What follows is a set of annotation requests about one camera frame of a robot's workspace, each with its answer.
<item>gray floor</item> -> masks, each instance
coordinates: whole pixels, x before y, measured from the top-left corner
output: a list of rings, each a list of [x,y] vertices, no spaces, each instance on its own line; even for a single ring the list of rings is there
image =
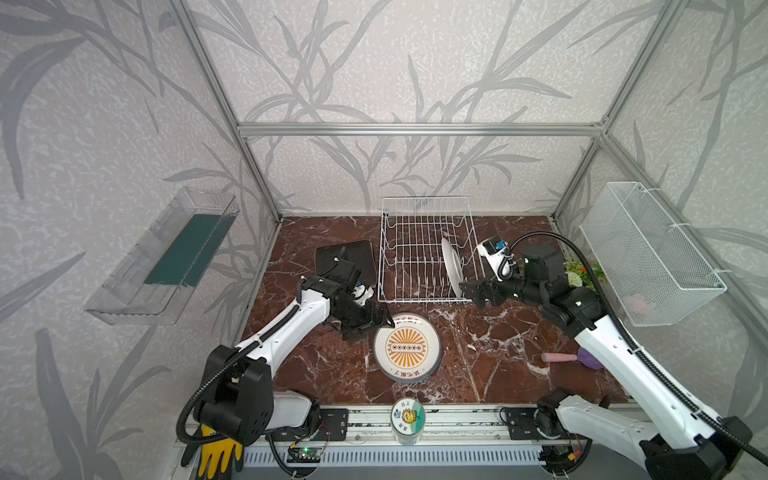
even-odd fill
[[[233,480],[287,480],[278,468],[245,468]],[[319,468],[312,480],[547,480],[552,476],[539,467],[361,467]],[[584,464],[570,475],[571,480],[649,480],[633,462],[601,445],[595,445]]]

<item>green mat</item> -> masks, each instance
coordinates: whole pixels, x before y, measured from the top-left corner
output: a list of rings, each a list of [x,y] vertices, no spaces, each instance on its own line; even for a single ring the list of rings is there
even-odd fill
[[[234,215],[193,215],[144,283],[197,286],[234,221]]]

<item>dish rack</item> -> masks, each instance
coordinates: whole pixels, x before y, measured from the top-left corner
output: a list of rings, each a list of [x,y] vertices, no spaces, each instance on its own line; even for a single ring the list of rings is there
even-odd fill
[[[181,188],[85,310],[111,325],[173,325],[239,212],[232,194]]]
[[[443,238],[460,258],[464,281],[485,277],[467,197],[382,199],[379,301],[468,302],[451,288]]]
[[[635,326],[671,325],[726,291],[682,225],[638,182],[609,182],[581,225]]]

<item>plate with orange design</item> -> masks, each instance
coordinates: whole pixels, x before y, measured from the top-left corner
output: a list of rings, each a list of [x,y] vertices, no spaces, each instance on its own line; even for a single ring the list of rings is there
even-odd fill
[[[394,329],[380,328],[376,332],[373,357],[390,379],[421,382],[440,364],[440,335],[429,320],[415,313],[398,313],[392,320]]]

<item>yellow glove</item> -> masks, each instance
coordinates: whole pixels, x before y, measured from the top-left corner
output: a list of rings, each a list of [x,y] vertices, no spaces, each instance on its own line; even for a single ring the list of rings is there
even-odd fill
[[[205,425],[203,427],[203,436],[212,435],[215,432]],[[222,440],[220,442],[207,443],[203,445],[203,451],[200,455],[200,467],[197,469],[197,477],[203,478],[206,467],[208,468],[208,478],[213,478],[217,470],[224,473],[230,466],[232,460],[232,451],[235,452],[235,469],[239,472],[243,469],[243,446],[232,439]]]

